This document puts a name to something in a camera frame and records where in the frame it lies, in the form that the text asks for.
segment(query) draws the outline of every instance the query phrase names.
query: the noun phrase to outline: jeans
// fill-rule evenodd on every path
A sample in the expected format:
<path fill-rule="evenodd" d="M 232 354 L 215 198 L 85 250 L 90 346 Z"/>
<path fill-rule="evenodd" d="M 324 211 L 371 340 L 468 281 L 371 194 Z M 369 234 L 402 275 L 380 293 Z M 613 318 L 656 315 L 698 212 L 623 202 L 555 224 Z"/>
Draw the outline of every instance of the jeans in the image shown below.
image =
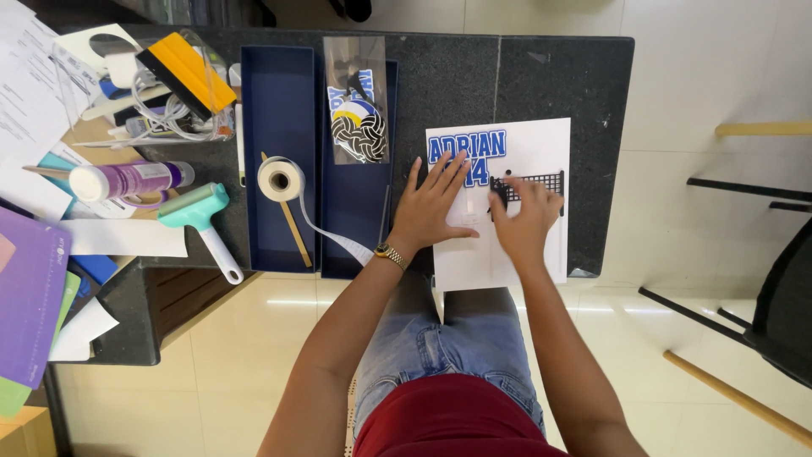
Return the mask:
<path fill-rule="evenodd" d="M 447 292 L 440 324 L 429 282 L 406 272 L 389 299 L 358 366 L 353 441 L 375 407 L 398 385 L 463 373 L 490 382 L 544 430 L 530 380 L 516 305 L 503 287 Z"/>

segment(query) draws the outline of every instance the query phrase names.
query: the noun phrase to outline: red shirt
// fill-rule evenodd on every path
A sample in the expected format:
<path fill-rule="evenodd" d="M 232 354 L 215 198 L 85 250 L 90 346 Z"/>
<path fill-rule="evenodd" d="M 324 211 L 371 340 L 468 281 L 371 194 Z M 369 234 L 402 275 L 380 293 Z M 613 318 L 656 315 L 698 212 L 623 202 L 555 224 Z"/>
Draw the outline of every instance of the red shirt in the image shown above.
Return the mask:
<path fill-rule="evenodd" d="M 399 385 L 367 418 L 355 457 L 566 457 L 530 416 L 476 376 L 428 376 Z"/>

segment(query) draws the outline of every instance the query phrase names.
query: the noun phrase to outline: navy blue box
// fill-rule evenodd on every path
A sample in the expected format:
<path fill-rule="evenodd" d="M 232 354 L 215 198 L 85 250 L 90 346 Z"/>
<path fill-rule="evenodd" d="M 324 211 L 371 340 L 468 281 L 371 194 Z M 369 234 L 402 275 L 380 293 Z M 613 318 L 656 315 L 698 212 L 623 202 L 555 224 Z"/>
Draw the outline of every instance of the navy blue box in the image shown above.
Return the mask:
<path fill-rule="evenodd" d="M 306 181 L 304 203 L 318 225 L 318 148 L 322 110 L 321 61 L 313 48 L 243 46 L 242 92 L 245 191 L 251 269 L 259 272 L 312 273 L 318 268 L 320 237 L 305 222 L 299 200 L 291 200 L 293 219 L 313 266 L 307 268 L 282 207 L 257 186 L 261 152 L 296 162 Z"/>
<path fill-rule="evenodd" d="M 322 225 L 319 227 L 369 249 L 389 234 L 397 88 L 398 63 L 387 60 L 389 163 L 336 165 L 330 133 L 330 108 L 323 103 Z M 326 88 L 323 91 L 322 96 L 326 98 Z M 321 268 L 323 278 L 354 279 L 363 267 L 338 243 L 322 237 Z"/>

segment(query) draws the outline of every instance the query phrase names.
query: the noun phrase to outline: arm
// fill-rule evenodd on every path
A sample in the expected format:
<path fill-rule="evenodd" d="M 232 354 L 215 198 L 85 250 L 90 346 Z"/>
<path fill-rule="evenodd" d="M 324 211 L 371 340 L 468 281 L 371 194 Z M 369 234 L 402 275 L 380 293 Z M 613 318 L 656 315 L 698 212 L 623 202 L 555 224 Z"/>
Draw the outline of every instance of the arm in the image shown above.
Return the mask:
<path fill-rule="evenodd" d="M 499 243 L 525 292 L 527 317 L 544 390 L 567 450 L 576 457 L 645 456 L 626 425 L 620 401 L 581 339 L 544 266 L 544 241 L 564 198 L 543 185 L 508 178 L 521 196 L 509 218 L 490 196 Z"/>
<path fill-rule="evenodd" d="M 407 262 L 422 247 L 453 237 L 479 236 L 469 228 L 446 224 L 470 164 L 463 164 L 463 152 L 444 172 L 449 158 L 446 153 L 440 159 L 420 189 L 417 172 L 421 160 L 412 166 L 395 226 L 387 238 Z M 402 275 L 397 263 L 373 257 L 316 323 L 293 364 L 257 457 L 343 455 L 347 389 Z"/>

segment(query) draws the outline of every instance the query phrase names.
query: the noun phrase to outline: purple cutting mat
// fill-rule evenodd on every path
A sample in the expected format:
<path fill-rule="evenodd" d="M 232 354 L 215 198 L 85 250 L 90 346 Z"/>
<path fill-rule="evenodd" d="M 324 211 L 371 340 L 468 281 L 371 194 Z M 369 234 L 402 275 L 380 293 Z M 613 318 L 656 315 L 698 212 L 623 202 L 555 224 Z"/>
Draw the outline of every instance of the purple cutting mat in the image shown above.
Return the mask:
<path fill-rule="evenodd" d="M 54 339 L 71 235 L 0 207 L 0 376 L 36 389 Z"/>

